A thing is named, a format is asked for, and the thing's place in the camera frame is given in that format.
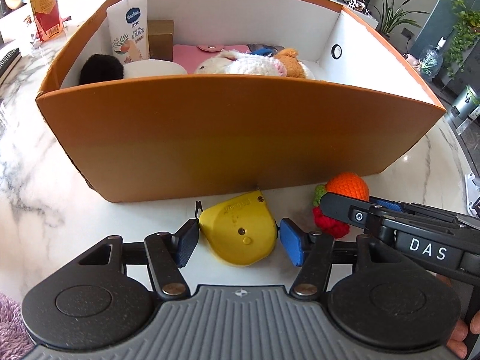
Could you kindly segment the purple fuzzy sleeve forearm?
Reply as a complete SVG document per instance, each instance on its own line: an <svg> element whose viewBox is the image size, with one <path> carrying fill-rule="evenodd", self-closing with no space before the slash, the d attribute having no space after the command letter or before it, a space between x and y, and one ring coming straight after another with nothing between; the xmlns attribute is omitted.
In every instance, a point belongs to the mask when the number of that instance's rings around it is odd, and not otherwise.
<svg viewBox="0 0 480 360"><path fill-rule="evenodd" d="M22 359L33 343L22 320L20 304L1 293L0 310L1 359Z"/></svg>

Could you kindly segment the right hand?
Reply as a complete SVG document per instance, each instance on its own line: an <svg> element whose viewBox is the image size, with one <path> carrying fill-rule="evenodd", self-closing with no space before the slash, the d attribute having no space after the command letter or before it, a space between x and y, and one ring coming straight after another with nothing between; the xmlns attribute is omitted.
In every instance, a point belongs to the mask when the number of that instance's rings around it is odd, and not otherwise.
<svg viewBox="0 0 480 360"><path fill-rule="evenodd" d="M467 356L467 346L465 339L469 333L478 335L480 332L480 311L471 319L467 325L462 319L459 319L447 342L447 347L459 358L465 359Z"/></svg>

